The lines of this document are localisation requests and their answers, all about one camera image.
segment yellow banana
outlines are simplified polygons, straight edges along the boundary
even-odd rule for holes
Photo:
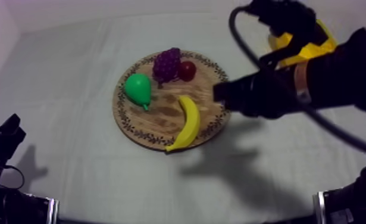
[[[176,150],[179,148],[188,147],[199,132],[199,125],[201,124],[201,116],[194,101],[189,96],[179,97],[180,105],[186,113],[186,124],[183,130],[179,133],[173,145],[166,146],[166,152]]]

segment round wooden tray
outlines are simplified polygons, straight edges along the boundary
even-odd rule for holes
[[[159,54],[149,55],[132,65],[120,78],[113,95],[113,115],[121,131],[135,143],[146,148],[165,152],[165,146],[173,144],[185,124],[184,111],[179,95],[194,100],[201,114],[201,126],[196,139],[188,148],[201,145],[215,136],[227,123],[230,112],[213,101],[212,87],[228,81],[225,72],[213,61],[201,54],[181,51],[181,61],[192,61],[196,68],[190,82],[178,80],[158,84],[152,78],[154,60]],[[149,111],[130,102],[124,93],[124,83],[134,73],[148,75],[151,80],[151,104]]]

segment toy pear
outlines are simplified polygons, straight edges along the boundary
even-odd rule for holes
[[[132,74],[124,84],[129,100],[148,111],[151,103],[151,81],[145,74]]]

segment grape bunch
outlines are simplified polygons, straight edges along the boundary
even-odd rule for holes
[[[180,65],[180,49],[171,48],[160,53],[154,63],[153,77],[158,82],[159,87],[163,83],[177,79],[177,72]]]

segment red apple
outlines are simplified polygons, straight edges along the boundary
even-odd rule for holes
[[[179,78],[185,82],[191,81],[196,73],[196,66],[191,61],[184,61],[179,66]]]

